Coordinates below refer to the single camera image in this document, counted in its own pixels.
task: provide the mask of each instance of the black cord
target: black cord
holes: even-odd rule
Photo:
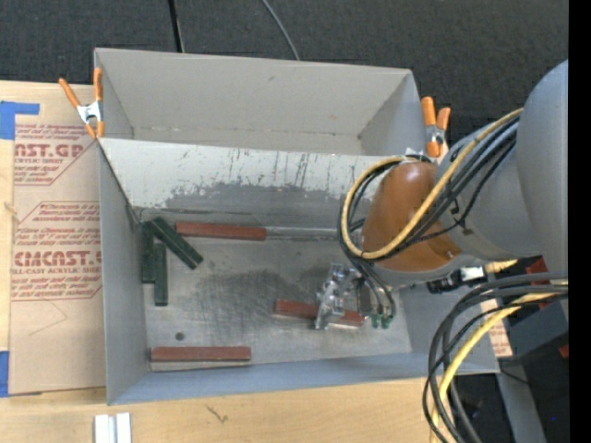
[[[440,358],[439,360],[437,360],[437,362],[435,362],[435,354],[436,354],[437,348],[439,347],[439,341],[441,339],[442,334],[445,332],[446,329],[452,328],[452,324],[453,324],[455,318],[458,317],[461,313],[463,313],[466,309],[470,308],[474,304],[477,304],[478,302],[482,302],[484,300],[488,300],[489,298],[491,298],[491,295],[489,294],[489,292],[493,291],[495,289],[501,289],[501,288],[505,289],[505,288],[513,287],[513,286],[518,285],[520,283],[528,283],[531,281],[545,281],[545,280],[552,280],[552,279],[560,279],[562,277],[564,277],[563,273],[525,274],[522,276],[514,276],[514,277],[509,277],[509,278],[504,278],[504,279],[492,281],[487,284],[477,286],[475,289],[473,289],[472,291],[467,293],[454,306],[454,308],[452,309],[452,311],[450,311],[450,313],[447,315],[447,317],[445,319],[443,319],[443,321],[440,323],[440,326],[438,327],[437,331],[435,332],[435,335],[434,335],[432,342],[431,342],[431,346],[429,349],[429,356],[428,356],[428,363],[429,363],[428,369],[433,373],[433,375],[432,375],[432,378],[428,380],[428,384],[430,384],[433,389],[437,388],[437,381],[435,380],[434,373],[435,373],[437,367],[442,363],[443,357]],[[534,291],[534,289],[532,287],[528,287],[526,290],[528,292]],[[435,390],[433,390],[433,392],[434,392],[433,399],[436,402],[436,405],[438,403],[440,403],[440,407],[444,411],[442,402],[438,402],[438,400],[440,401],[439,393],[436,393]],[[447,416],[446,413],[444,413],[441,417],[446,425],[452,426],[452,422],[449,420],[449,417]]]
[[[489,300],[493,297],[499,296],[506,296],[506,295],[517,295],[517,294],[524,294],[524,293],[533,293],[533,292],[541,292],[541,291],[552,291],[552,292],[561,292],[564,293],[566,290],[568,293],[567,287],[557,287],[557,286],[522,286],[522,287],[515,287],[517,284],[520,283],[528,283],[531,281],[546,281],[552,279],[560,279],[564,277],[563,273],[541,273],[541,274],[525,274],[522,276],[514,276],[510,278],[504,278],[501,280],[496,280],[489,282],[483,286],[478,286],[470,293],[465,295],[452,309],[452,311],[448,314],[448,316],[441,322],[440,326],[438,327],[435,335],[432,339],[431,346],[429,349],[429,376],[426,386],[423,392],[423,410],[426,413],[426,417],[428,418],[429,424],[431,427],[434,425],[432,424],[432,420],[430,419],[430,414],[428,414],[427,408],[427,390],[428,387],[431,386],[433,400],[435,405],[440,412],[441,419],[443,422],[448,426],[452,435],[456,438],[459,437],[457,431],[454,429],[453,422],[451,421],[449,415],[444,408],[442,401],[440,401],[439,393],[436,391],[438,388],[437,380],[435,378],[435,373],[437,368],[444,363],[446,356],[449,357],[449,352],[453,346],[457,344],[457,342],[462,338],[462,336],[467,332],[469,327],[476,322],[480,317],[486,315],[487,313],[491,313],[488,311],[484,314],[480,314],[480,317],[473,318],[464,328],[461,330],[460,333],[456,334],[454,339],[449,343],[446,343],[447,346],[443,349],[443,355],[436,361],[435,354],[437,348],[439,347],[441,340],[449,340],[449,333],[452,329],[452,324],[457,316],[459,316],[463,311],[471,306]],[[504,307],[515,307],[515,306],[524,306],[522,305],[505,305]],[[439,429],[433,428],[435,434],[441,439],[441,441],[446,441],[443,435],[440,433]]]
[[[299,54],[297,53],[296,47],[292,43],[291,38],[287,34],[287,30],[283,26],[283,23],[281,22],[281,20],[279,20],[279,17],[273,11],[271,5],[269,5],[269,2],[267,2],[267,0],[260,0],[260,1],[262,2],[263,5],[265,5],[265,7],[267,8],[267,11],[271,14],[271,16],[273,17],[273,19],[275,20],[275,23],[277,23],[277,26],[279,27],[279,30],[281,30],[281,33],[283,34],[283,37],[287,41],[287,44],[289,45],[289,48],[291,49],[292,54],[294,55],[294,59],[296,61],[299,61],[300,60]]]
[[[452,229],[462,225],[462,223],[467,218],[468,214],[470,213],[470,211],[472,210],[472,208],[476,204],[476,199],[478,198],[480,191],[484,187],[484,184],[494,174],[494,172],[501,165],[501,163],[507,158],[507,156],[509,155],[509,153],[512,151],[512,149],[514,147],[515,147],[515,141],[513,141],[511,143],[511,145],[493,163],[493,165],[490,167],[490,169],[487,171],[487,173],[484,175],[484,177],[482,179],[480,179],[480,182],[476,186],[474,193],[472,194],[472,197],[470,197],[470,200],[468,201],[468,204],[466,205],[464,212],[462,213],[462,215],[460,216],[459,219],[453,221],[453,225],[448,226],[447,228],[444,228],[443,230],[439,230],[438,232],[434,232],[434,233],[426,234],[424,236],[420,236],[424,231],[426,231],[433,223],[435,223],[439,219],[439,216],[443,213],[443,211],[445,209],[447,209],[450,206],[450,204],[454,201],[455,197],[457,197],[457,193],[453,197],[449,198],[446,202],[441,203],[437,207],[437,213],[435,213],[432,216],[432,218],[430,218],[428,221],[426,221],[425,223],[420,225],[419,229],[416,231],[416,233],[413,235],[413,237],[411,237],[411,239],[403,242],[398,248],[396,248],[394,251],[392,251],[392,253],[390,253],[390,255],[393,256],[394,254],[399,253],[400,251],[406,249],[407,247],[410,247],[412,245],[416,245],[417,243],[421,243],[423,241],[427,241],[431,238],[435,238],[436,236],[440,236],[441,234],[447,233],[447,232],[451,231]],[[463,188],[464,188],[464,186],[460,187],[458,189],[458,193]]]
[[[168,11],[170,12],[170,19],[173,24],[173,33],[175,34],[175,46],[178,53],[185,52],[185,44],[183,43],[183,37],[181,36],[181,26],[178,22],[178,15],[176,14],[175,0],[168,1]]]
[[[414,230],[409,234],[409,238],[397,246],[390,254],[386,255],[386,257],[394,256],[395,254],[405,250],[407,247],[411,245],[415,245],[422,241],[427,241],[431,238],[439,236],[441,234],[447,233],[453,228],[456,228],[458,225],[461,225],[462,222],[465,220],[467,215],[469,214],[470,210],[474,207],[476,203],[476,199],[480,191],[482,190],[484,184],[490,178],[490,176],[495,172],[495,170],[499,167],[502,161],[507,157],[510,153],[511,149],[514,147],[515,141],[514,138],[516,135],[511,133],[509,137],[510,145],[505,149],[505,151],[501,154],[501,156],[494,162],[491,168],[488,170],[487,174],[480,180],[478,186],[475,189],[471,199],[468,202],[468,206],[464,209],[463,215],[460,217],[459,220],[454,221],[454,224],[444,228],[435,233],[430,233],[424,236],[420,236],[423,232],[425,232],[430,226],[432,226],[441,216],[441,214],[455,201],[457,196],[459,195],[462,190],[464,190],[465,186],[470,182],[476,173],[478,173],[485,165],[487,165],[491,159],[498,155],[498,152],[491,152],[487,156],[480,158],[479,154],[481,154],[484,150],[487,150],[489,146],[497,140],[498,137],[505,134],[507,130],[516,123],[517,120],[513,120],[512,123],[504,127],[500,130],[500,132],[496,132],[495,137],[491,136],[491,139],[485,143],[482,147],[480,152],[478,152],[475,156],[473,156],[467,165],[450,181],[446,191],[443,193],[441,198],[436,200],[434,205],[431,207],[430,213],[422,219],[419,224],[414,228]],[[476,167],[472,169],[473,164],[478,161]]]
[[[524,293],[531,293],[531,287],[529,286],[525,286],[525,288],[520,288],[521,293],[516,293],[516,291],[512,292],[512,295],[516,295],[516,294],[521,294],[523,295]],[[555,286],[546,286],[546,287],[540,287],[539,289],[536,289],[536,292],[546,292],[546,293],[552,293],[552,292],[556,292],[556,287]],[[463,439],[461,438],[461,436],[457,433],[457,429],[455,428],[454,423],[452,422],[451,417],[447,414],[447,410],[445,409],[445,405],[443,403],[443,401],[441,400],[440,394],[437,392],[438,387],[438,383],[437,383],[437,379],[435,378],[436,372],[437,372],[437,368],[441,365],[444,364],[444,367],[447,369],[450,361],[449,361],[449,353],[451,351],[451,349],[453,349],[458,342],[463,338],[463,336],[469,331],[469,329],[477,322],[479,321],[482,317],[498,312],[500,310],[506,309],[506,308],[523,308],[526,306],[531,306],[531,305],[539,305],[542,303],[549,303],[555,300],[560,300],[564,297],[564,294],[555,296],[555,297],[549,297],[547,299],[540,299],[538,301],[532,301],[532,302],[528,302],[528,303],[524,303],[524,304],[520,304],[520,305],[511,305],[511,304],[507,304],[507,305],[501,305],[498,306],[496,308],[493,308],[491,310],[488,310],[486,312],[482,312],[478,315],[476,315],[475,317],[471,318],[463,327],[462,329],[456,333],[456,335],[454,336],[454,338],[449,341],[449,337],[448,340],[446,341],[446,337],[445,335],[443,336],[443,343],[441,344],[442,347],[442,355],[440,356],[439,359],[437,359],[437,361],[434,361],[434,356],[431,352],[429,352],[429,372],[428,372],[428,380],[427,383],[424,387],[423,390],[423,410],[426,413],[426,417],[429,420],[429,424],[431,425],[431,428],[434,429],[434,431],[436,432],[436,434],[438,433],[439,430],[436,430],[435,425],[432,422],[432,419],[430,418],[430,413],[428,411],[428,406],[427,406],[427,390],[428,387],[431,386],[431,391],[432,391],[432,397],[435,403],[435,406],[437,407],[438,410],[438,414],[441,417],[441,420],[444,422],[444,424],[446,424],[446,426],[448,427],[448,430],[450,431],[450,433],[453,435],[454,438],[458,439],[459,441],[463,441]],[[484,301],[488,301],[489,297],[486,296],[483,298],[483,300],[481,300],[481,302]],[[459,399],[458,396],[458,400],[454,402],[456,405],[456,408],[462,408],[462,403],[461,400]],[[472,441],[475,442],[480,442],[480,438],[477,436],[476,434],[476,430],[474,430],[474,428],[472,427],[472,424],[469,422],[469,419],[467,418],[467,415],[465,415],[465,420],[462,421],[462,423],[464,424],[464,426],[466,426],[466,429],[471,429],[472,431],[470,432],[468,430],[469,436],[472,438]]]

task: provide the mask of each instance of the stain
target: stain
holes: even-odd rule
[[[217,412],[215,412],[215,409],[213,409],[212,407],[210,407],[210,406],[209,406],[209,405],[207,405],[207,404],[205,404],[205,408],[206,408],[207,410],[209,410],[209,411],[210,411],[210,412],[211,412],[213,415],[215,415],[215,418],[217,418],[217,419],[220,421],[220,423],[221,423],[222,425],[223,425],[223,424],[225,424],[225,423],[227,422],[227,420],[228,420],[228,415],[224,415],[224,416],[221,416],[221,415],[219,415]]]

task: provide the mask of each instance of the yellow cable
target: yellow cable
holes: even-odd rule
[[[376,251],[362,251],[351,240],[351,237],[349,235],[348,225],[347,225],[347,218],[349,216],[349,209],[351,207],[351,202],[353,201],[354,193],[357,191],[358,187],[369,175],[371,175],[373,172],[375,172],[377,169],[379,169],[385,163],[391,162],[392,160],[400,160],[400,159],[406,160],[406,158],[401,157],[401,156],[397,156],[394,158],[390,158],[388,160],[384,160],[382,162],[377,162],[376,164],[371,166],[367,171],[365,171],[363,174],[361,174],[361,176],[354,182],[353,186],[351,187],[351,189],[347,193],[347,196],[344,200],[343,214],[341,216],[341,232],[343,235],[344,244],[346,245],[347,249],[354,256],[361,257],[363,259],[377,259],[379,257],[383,257],[383,256],[390,254],[395,247],[397,247],[399,244],[402,243],[402,241],[406,238],[406,236],[408,236],[408,234],[412,231],[412,229],[415,228],[416,224],[420,221],[420,219],[423,217],[423,215],[431,207],[431,205],[435,201],[435,198],[437,197],[437,195],[440,193],[441,190],[443,190],[445,185],[448,183],[448,181],[452,177],[452,174],[458,169],[458,167],[460,166],[462,161],[476,147],[476,145],[480,141],[482,141],[482,139],[487,137],[490,133],[492,133],[496,129],[500,128],[505,123],[514,119],[522,111],[523,111],[523,108],[520,108],[518,110],[514,110],[513,112],[511,112],[509,114],[504,115],[502,118],[500,118],[496,122],[490,124],[484,130],[482,130],[476,137],[474,137],[466,145],[466,147],[460,151],[460,154],[450,164],[450,167],[447,169],[447,171],[445,171],[445,173],[443,173],[443,176],[440,178],[439,182],[433,187],[433,189],[429,192],[427,198],[421,204],[421,206],[418,208],[418,210],[416,211],[413,218],[406,224],[406,226],[402,229],[402,231],[400,233],[398,233],[398,235],[393,240],[390,241],[390,243],[388,243],[386,246],[384,246]]]
[[[462,364],[462,362],[464,361],[466,356],[470,353],[472,348],[474,348],[474,346],[480,341],[480,339],[492,327],[494,327],[495,324],[497,324],[499,321],[503,320],[504,318],[506,318],[507,316],[509,316],[513,312],[519,310],[522,307],[522,304],[525,304],[527,302],[535,302],[537,300],[542,300],[542,299],[551,297],[552,295],[556,295],[556,294],[555,293],[529,293],[528,295],[524,295],[523,297],[513,300],[511,302],[511,305],[515,305],[515,306],[511,306],[509,308],[505,308],[503,310],[500,310],[500,311],[496,312],[494,315],[487,318],[480,325],[480,327],[478,327],[468,337],[468,339],[465,341],[462,348],[460,348],[457,355],[454,356],[454,358],[450,362],[450,365],[445,370],[445,373],[443,374],[443,378],[441,379],[440,388],[439,388],[440,398],[442,400],[445,399],[445,396],[447,395],[447,389],[450,386],[450,384],[452,383],[452,379],[453,379],[453,376],[455,376],[456,371],[458,370],[458,368],[460,367],[460,365]],[[431,419],[432,419],[434,425],[437,425],[439,423],[439,416],[437,413],[437,407],[435,407],[435,405],[433,405],[431,407]],[[435,432],[433,431],[433,429],[431,429],[429,441],[430,441],[430,443],[437,443],[437,441],[438,441],[437,435],[435,435]]]

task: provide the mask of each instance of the black cable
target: black cable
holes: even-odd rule
[[[267,2],[267,0],[260,0],[260,1],[262,2],[263,5],[265,5],[265,7],[267,8],[267,11],[271,14],[273,19],[275,20],[275,23],[277,23],[277,26],[279,27],[279,30],[281,30],[283,37],[287,41],[287,44],[289,45],[289,48],[291,49],[291,51],[294,55],[294,58],[296,59],[296,61],[299,61],[300,60],[299,54],[297,53],[296,47],[292,43],[291,38],[287,34],[287,30],[283,26],[283,23],[281,22],[281,20],[279,20],[279,17],[275,14],[275,12],[273,11],[271,5],[269,5],[269,2]]]
[[[556,287],[555,286],[540,286],[539,289],[536,289],[536,292],[547,292],[547,293],[552,293],[552,292],[556,292],[555,291]],[[516,291],[513,291],[511,294],[512,295],[516,295],[516,294],[521,294],[523,295],[524,293],[531,293],[531,287],[529,286],[525,286],[525,288],[521,291],[521,293],[516,293]],[[454,423],[452,422],[452,419],[450,418],[450,416],[447,414],[447,410],[445,409],[445,405],[443,403],[443,401],[441,400],[440,394],[437,392],[438,389],[438,383],[437,383],[437,379],[435,378],[436,372],[437,372],[437,368],[441,365],[444,364],[445,368],[447,369],[447,366],[449,365],[449,362],[447,362],[446,364],[446,358],[449,358],[449,353],[451,351],[451,349],[453,347],[455,347],[458,342],[463,338],[463,336],[469,331],[469,329],[477,322],[479,321],[482,317],[498,312],[500,310],[506,309],[506,308],[514,308],[514,307],[518,307],[518,308],[523,308],[525,306],[530,306],[530,305],[538,305],[541,303],[548,303],[554,300],[560,300],[563,298],[563,294],[561,294],[560,296],[555,296],[555,297],[548,297],[546,299],[540,299],[539,301],[532,301],[532,302],[528,302],[528,303],[524,303],[524,304],[519,304],[519,305],[511,305],[511,304],[507,304],[507,305],[501,305],[498,306],[496,308],[493,308],[489,311],[486,312],[482,312],[480,314],[478,314],[477,316],[471,318],[463,327],[462,329],[456,333],[456,335],[454,336],[453,340],[451,340],[448,343],[442,343],[442,355],[439,359],[437,359],[437,361],[434,361],[434,355],[433,353],[431,353],[431,351],[429,351],[429,368],[428,368],[428,380],[427,383],[423,389],[423,411],[426,415],[426,417],[428,418],[429,421],[429,425],[431,426],[431,428],[433,428],[433,430],[435,431],[436,434],[438,434],[438,437],[442,440],[445,441],[445,438],[442,436],[442,434],[440,433],[439,429],[437,429],[435,427],[435,425],[432,422],[432,419],[430,418],[430,412],[428,410],[428,406],[427,406],[427,390],[428,387],[431,386],[431,391],[432,391],[432,397],[434,400],[434,404],[438,409],[438,414],[441,417],[441,420],[444,422],[444,424],[446,424],[446,426],[448,427],[448,430],[450,431],[450,433],[453,435],[454,438],[458,439],[459,441],[463,441],[462,437],[457,433],[457,429],[455,428]],[[483,298],[482,302],[489,300],[489,297],[486,296]],[[458,398],[458,401],[455,402],[456,403],[456,407],[462,407],[462,403]],[[467,423],[467,428],[471,428],[473,433],[469,432],[469,435],[472,436],[476,436],[476,438],[473,438],[473,441],[475,442],[480,442],[479,437],[476,435],[476,431],[474,430],[474,428],[472,427],[472,425],[470,424],[469,420],[465,419],[465,422],[463,423]]]
[[[426,388],[424,391],[424,399],[425,399],[424,400],[424,410],[427,409],[426,392],[427,392],[427,387],[430,385],[432,388],[433,399],[436,403],[436,406],[439,404],[438,409],[443,410],[445,412],[442,402],[439,402],[440,401],[439,393],[437,393],[435,390],[437,388],[437,380],[435,379],[435,372],[437,370],[437,367],[439,367],[439,365],[445,359],[445,357],[444,357],[445,355],[443,355],[439,360],[437,360],[437,362],[435,362],[435,354],[436,354],[437,348],[439,347],[440,340],[442,339],[442,337],[445,336],[446,330],[452,329],[452,324],[457,316],[459,316],[463,311],[465,311],[467,308],[470,308],[474,304],[476,304],[478,302],[485,301],[485,300],[489,300],[490,298],[492,298],[494,296],[516,295],[519,293],[522,293],[522,294],[523,293],[532,293],[532,292],[537,292],[537,291],[542,290],[542,289],[537,288],[537,287],[542,287],[542,286],[526,286],[525,288],[516,288],[516,287],[514,287],[516,284],[528,283],[531,281],[548,281],[548,280],[553,280],[553,279],[561,279],[563,277],[565,277],[564,273],[525,274],[525,275],[521,275],[521,276],[504,278],[504,279],[489,282],[488,284],[484,284],[482,286],[477,286],[470,293],[466,294],[454,306],[454,308],[447,315],[447,317],[445,319],[443,319],[443,321],[440,323],[440,326],[438,327],[437,331],[435,332],[435,334],[433,336],[431,346],[429,349],[429,361],[428,361],[428,363],[429,363],[429,367],[428,367],[429,379],[428,379],[428,382],[426,384]],[[495,291],[495,293],[489,293],[489,292],[494,291],[496,289],[506,289],[506,290]],[[549,287],[549,290],[551,290],[553,292],[557,292],[557,291],[563,292],[564,289],[565,289],[564,287],[561,287],[561,288],[556,287],[556,286]],[[456,335],[456,338],[452,341],[452,344],[449,347],[450,350],[457,343],[457,340],[459,340],[461,338],[461,336],[462,335]],[[453,427],[453,423],[449,419],[449,416],[447,415],[447,413],[442,414],[441,418],[446,425]],[[440,432],[438,434],[438,437],[440,439],[442,439],[442,441],[445,441],[445,438],[440,434]]]
[[[493,165],[490,167],[490,169],[487,171],[487,173],[484,175],[484,177],[482,179],[480,179],[480,181],[478,182],[478,185],[476,186],[476,188],[475,188],[475,190],[474,190],[474,192],[472,194],[472,197],[470,197],[470,200],[468,201],[468,204],[464,208],[464,212],[462,213],[462,215],[460,216],[460,218],[458,220],[454,220],[453,221],[453,225],[448,226],[447,228],[444,228],[443,230],[439,230],[438,232],[434,232],[434,233],[426,234],[426,235],[423,235],[423,236],[419,236],[424,231],[426,231],[433,223],[435,223],[439,219],[439,216],[442,214],[442,211],[445,210],[445,209],[447,209],[449,207],[449,205],[454,201],[454,198],[450,198],[450,199],[448,199],[447,202],[442,203],[442,204],[440,204],[437,207],[437,212],[438,213],[435,213],[434,216],[433,216],[433,218],[430,221],[426,221],[424,224],[420,225],[420,229],[416,231],[416,233],[415,233],[415,235],[414,235],[413,238],[411,238],[411,239],[403,242],[391,254],[394,255],[396,253],[399,253],[400,251],[406,249],[407,247],[410,247],[412,245],[416,245],[417,243],[421,243],[423,241],[427,241],[427,240],[429,240],[431,238],[435,238],[436,236],[440,236],[441,234],[447,233],[447,232],[451,231],[453,228],[456,228],[456,227],[460,226],[463,223],[463,221],[467,218],[468,214],[470,213],[470,211],[472,210],[472,208],[474,207],[474,205],[476,204],[476,199],[477,199],[478,195],[480,194],[480,191],[484,187],[484,184],[494,174],[494,172],[501,165],[501,163],[507,158],[507,156],[509,155],[509,153],[512,151],[512,149],[514,147],[515,147],[515,141],[513,141],[512,144],[493,163]]]
[[[440,215],[449,207],[449,205],[455,200],[455,198],[465,188],[465,186],[474,178],[474,176],[485,165],[487,165],[492,159],[494,159],[496,156],[499,155],[497,150],[493,150],[492,152],[489,152],[483,156],[483,154],[494,143],[496,143],[499,140],[499,138],[501,138],[503,136],[507,136],[507,134],[509,134],[509,136],[511,138],[513,138],[515,136],[515,129],[512,129],[512,128],[516,128],[515,125],[517,124],[518,121],[519,121],[519,117],[517,116],[513,120],[510,120],[509,122],[507,122],[504,126],[500,126],[497,130],[495,130],[493,133],[488,135],[486,138],[484,138],[484,140],[482,140],[480,142],[480,144],[475,148],[474,154],[470,158],[468,158],[467,161],[464,162],[463,166],[459,169],[459,171],[455,175],[455,177],[452,180],[450,180],[450,182],[448,183],[448,185],[445,188],[445,191],[441,194],[440,198],[437,199],[435,201],[434,205],[431,207],[430,212],[425,216],[425,218],[421,219],[421,221],[417,224],[417,226],[415,226],[413,231],[410,232],[408,238],[404,242],[402,242],[400,245],[395,247],[390,253],[383,255],[381,257],[371,259],[370,261],[368,260],[368,262],[373,263],[375,261],[379,261],[379,260],[383,260],[383,259],[392,257],[413,244],[419,243],[421,241],[426,241],[432,237],[446,233],[447,231],[451,230],[451,228],[456,227],[457,224],[459,224],[459,222],[461,222],[465,218],[465,216],[463,216],[462,219],[460,219],[460,221],[457,221],[455,225],[449,227],[448,229],[442,230],[440,232],[431,233],[430,235],[426,235],[424,237],[420,236],[433,223],[435,223],[439,219]],[[508,154],[508,151],[510,149],[511,149],[511,147],[509,147],[508,149],[506,149],[504,151],[504,155],[501,156],[503,159],[504,159],[504,156],[506,156]],[[407,157],[414,157],[415,159],[418,159],[420,161],[428,160],[430,162],[429,158],[426,158],[425,156],[422,156],[422,155],[418,155],[418,156],[411,155],[411,156],[407,156]],[[392,162],[392,163],[385,164],[384,166],[382,166],[378,170],[378,173],[382,174],[386,169],[390,169],[394,165],[399,164],[399,163],[400,162]],[[476,202],[477,194],[482,189],[482,186],[484,185],[486,180],[489,179],[489,177],[492,175],[492,173],[499,166],[500,163],[501,163],[501,161],[495,162],[495,164],[493,165],[493,168],[490,169],[488,171],[488,174],[485,176],[485,179],[480,182],[476,193],[472,196],[472,199],[470,201],[470,209],[472,209],[472,207],[474,206],[474,204]],[[352,202],[352,208],[349,210],[349,218],[347,219],[348,223],[350,223],[351,219],[354,216],[354,213],[356,210],[356,204],[359,201],[359,195],[358,195],[359,191],[361,189],[363,189],[365,191],[365,189],[368,186],[368,183],[370,181],[372,181],[373,179],[375,179],[375,177],[376,177],[376,175],[373,175],[373,174],[369,175],[368,178],[366,178],[364,180],[364,182],[361,183],[361,185],[357,187],[356,192],[354,192],[353,197],[354,197],[355,204]]]
[[[520,283],[528,283],[531,281],[546,281],[546,280],[560,279],[562,277],[564,277],[563,273],[547,273],[546,272],[546,273],[540,273],[540,274],[525,274],[525,275],[521,275],[521,276],[504,278],[504,279],[489,282],[489,283],[481,285],[481,286],[477,286],[475,289],[473,289],[472,291],[467,293],[453,307],[453,309],[446,316],[446,318],[443,319],[443,321],[440,323],[437,331],[435,332],[435,334],[433,336],[431,346],[429,349],[429,359],[428,359],[429,368],[428,369],[434,373],[435,370],[437,369],[437,367],[442,362],[442,358],[441,358],[435,364],[434,359],[435,359],[435,354],[436,354],[437,348],[439,346],[440,337],[445,332],[445,330],[448,327],[449,327],[449,329],[451,329],[455,318],[458,317],[461,313],[463,313],[466,309],[470,308],[471,306],[473,306],[475,303],[477,303],[479,301],[488,300],[491,297],[490,294],[488,294],[488,292],[493,291],[494,289],[511,288],[511,287],[518,285]],[[532,292],[533,290],[534,289],[532,289],[531,287],[527,288],[528,292]],[[435,380],[434,376],[433,376],[432,380],[430,381],[430,384],[431,384],[431,386],[433,386],[434,389],[437,387],[437,381]],[[438,397],[439,397],[439,394],[438,395],[434,394],[433,398],[434,398],[435,402],[437,402]]]
[[[530,285],[526,285],[526,286],[521,286],[521,287],[513,287],[511,290],[503,290],[501,291],[502,293],[495,293],[495,298],[500,298],[501,296],[515,296],[515,295],[524,295],[527,293],[551,293],[554,292],[554,290],[556,289],[556,286],[548,286],[548,287],[541,287],[541,288],[536,288],[535,290],[534,286],[530,286]],[[489,300],[488,295],[485,295],[483,297],[485,300],[487,301]],[[531,305],[539,305],[540,303],[550,303],[550,302],[555,302],[556,300],[561,300],[562,298],[564,298],[564,293],[561,294],[557,294],[554,295],[552,297],[547,297],[544,299],[540,299],[539,301],[533,301],[533,302],[527,302],[525,304],[519,305],[519,308],[523,308],[523,307],[527,307],[527,306],[531,306]],[[505,308],[511,308],[513,306],[517,306],[517,305],[511,305],[511,304],[506,304],[506,305],[502,305],[497,307],[495,310],[499,311]],[[487,315],[488,312],[484,312],[481,313],[475,317],[473,317],[472,319],[470,319],[464,326],[463,328],[456,333],[455,337],[453,338],[453,340],[450,342],[450,335],[451,335],[451,328],[447,328],[445,330],[445,333],[443,334],[443,337],[441,339],[441,349],[443,350],[443,355],[442,357],[444,358],[442,363],[443,363],[443,367],[444,369],[447,369],[449,364],[450,364],[450,351],[453,347],[455,347],[459,340],[462,339],[462,337],[467,333],[467,331],[469,330],[469,328],[471,328],[476,321],[478,321],[479,319],[481,319],[483,316]],[[459,393],[457,392],[457,388],[455,387],[455,383],[453,382],[453,380],[450,383],[450,393],[452,395],[452,401],[453,404],[455,405],[456,410],[458,410],[458,417],[460,419],[460,421],[462,422],[462,424],[464,425],[464,429],[468,432],[468,435],[470,436],[471,440],[474,443],[482,443],[481,439],[479,438],[478,434],[476,433],[476,430],[474,429],[474,427],[472,426],[472,424],[470,423],[469,418],[467,417],[465,411],[464,411],[464,406],[462,405],[461,399],[459,397]]]
[[[511,126],[514,125],[514,123],[516,123],[516,120],[513,120],[513,123],[508,125],[500,133],[496,133],[497,136],[494,137],[494,139],[491,139],[488,144],[482,146],[482,151],[487,150],[489,148],[489,146],[496,140],[496,138],[503,135]],[[470,182],[474,178],[476,173],[479,172],[480,169],[482,169],[486,164],[488,164],[491,159],[493,159],[495,156],[497,156],[498,152],[496,152],[496,151],[491,152],[487,156],[485,156],[484,158],[479,158],[478,153],[475,156],[473,156],[469,160],[470,161],[468,163],[469,165],[465,166],[465,167],[472,168],[472,165],[476,162],[476,160],[478,160],[476,168],[472,169],[471,172],[464,171],[464,169],[462,169],[460,171],[460,173],[458,173],[454,177],[454,179],[452,179],[452,181],[450,181],[448,187],[446,188],[446,191],[442,194],[442,196],[438,200],[436,200],[434,205],[431,207],[429,214],[424,219],[422,219],[421,222],[409,234],[409,238],[407,240],[405,240],[404,242],[402,242],[399,246],[397,246],[391,253],[389,253],[388,255],[385,255],[385,257],[394,256],[395,254],[405,250],[407,247],[410,247],[411,245],[415,245],[415,244],[420,243],[422,241],[426,241],[428,239],[434,238],[434,237],[439,236],[441,234],[447,233],[451,229],[460,225],[465,220],[465,218],[467,217],[470,210],[474,207],[474,205],[476,203],[476,198],[477,198],[478,194],[480,193],[480,191],[482,190],[484,184],[487,182],[487,180],[490,178],[490,176],[499,167],[499,165],[507,157],[507,155],[509,154],[509,152],[513,148],[513,146],[515,144],[515,141],[513,140],[514,137],[515,137],[515,134],[511,134],[511,138],[510,138],[511,144],[508,146],[508,148],[505,149],[505,151],[501,154],[501,156],[495,161],[493,166],[488,170],[488,172],[484,176],[484,178],[481,179],[481,181],[479,182],[478,186],[476,187],[475,192],[473,193],[473,195],[468,203],[468,206],[464,209],[464,214],[462,215],[462,217],[459,220],[454,221],[453,225],[451,225],[443,230],[440,230],[435,233],[430,233],[430,234],[427,234],[424,236],[420,236],[423,232],[425,232],[430,226],[432,226],[439,219],[441,214],[450,206],[450,204],[452,202],[455,201],[455,199],[457,198],[459,193],[462,192],[462,190],[464,190],[464,188],[468,184],[468,182]]]
[[[173,33],[175,34],[175,46],[178,53],[185,52],[185,44],[183,43],[183,37],[181,36],[181,26],[178,22],[178,15],[176,14],[175,0],[168,1],[168,11],[170,12],[170,19],[173,24]]]

